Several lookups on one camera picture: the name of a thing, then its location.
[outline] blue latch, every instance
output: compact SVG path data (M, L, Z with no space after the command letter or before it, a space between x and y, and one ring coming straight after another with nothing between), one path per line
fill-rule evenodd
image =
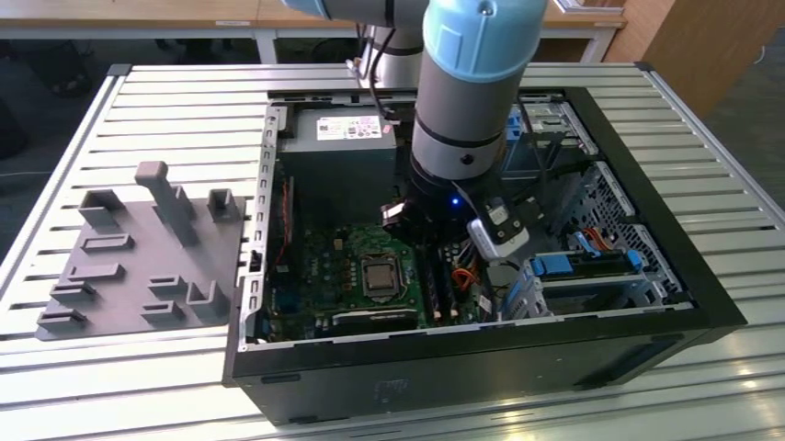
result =
M584 233L583 232L576 232L576 239L579 239L579 243L584 247L584 250L587 250L587 253L589 253L595 257L600 257L601 256L601 252L596 249L595 246L592 246L592 244L587 240L587 236L584 236Z
M532 268L536 270L537 276L547 274L571 274L573 265L569 263L569 258L564 254L545 254L532 259Z
M532 259L532 269L536 270L536 276L543 276L545 274L545 265L543 264L543 259L536 257Z
M627 252L627 259L629 260L629 263L633 265L633 268L636 268L636 271L641 271L643 270L641 254L636 250L629 250Z

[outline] sticker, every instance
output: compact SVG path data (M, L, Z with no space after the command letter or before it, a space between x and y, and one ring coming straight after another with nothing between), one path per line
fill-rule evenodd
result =
M382 123L378 116L320 118L317 140L366 140L382 138Z
M480 308L485 310L485 312L492 313L492 301L487 296L480 296Z
M217 26L250 26L250 21L217 21Z

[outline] orange wire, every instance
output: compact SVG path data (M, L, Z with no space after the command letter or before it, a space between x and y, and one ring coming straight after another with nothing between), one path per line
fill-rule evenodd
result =
M476 275L468 269L458 268L453 271L453 280L456 284L461 287L461 291L469 289L473 283L480 285L480 281L477 280Z
M597 248L600 248L601 251L611 251L612 250L612 248L607 244L605 240L603 239L603 236L600 235L597 228L584 228L583 231L584 231L584 234L587 234L592 238L592 240L597 244Z

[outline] red wire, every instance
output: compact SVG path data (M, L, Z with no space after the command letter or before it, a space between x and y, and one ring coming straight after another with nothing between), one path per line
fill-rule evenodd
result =
M286 214L288 200L289 200L289 191L288 191L286 182L284 182L284 203L281 204L281 206L284 208L284 210L282 210L282 214L284 214L284 246L281 247L280 256L276 259L276 266L280 265L281 258L284 257L284 252L286 251L286 245L290 244L290 222L289 222L289 216Z
M600 235L600 232L595 228L584 228L584 233L587 235L589 235L589 237L592 238L592 240L595 241L595 243L597 245L597 248L600 248L601 251L611 251L612 250L612 248L608 246L608 244L603 240L603 236Z

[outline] white table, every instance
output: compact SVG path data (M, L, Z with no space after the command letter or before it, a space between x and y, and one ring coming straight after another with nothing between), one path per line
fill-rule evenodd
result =
M149 198L130 185L134 169L143 160L163 160L171 180L190 194L221 185L252 199L266 91L356 85L338 65L139 66L103 83L0 266L0 438L676 440L782 435L783 211L656 73L629 64L536 64L523 84L589 88L748 317L747 328L689 349L624 386L281 428L241 390L220 384L225 326L39 342L37 318L83 224L74 207L85 190L113 187L123 200Z

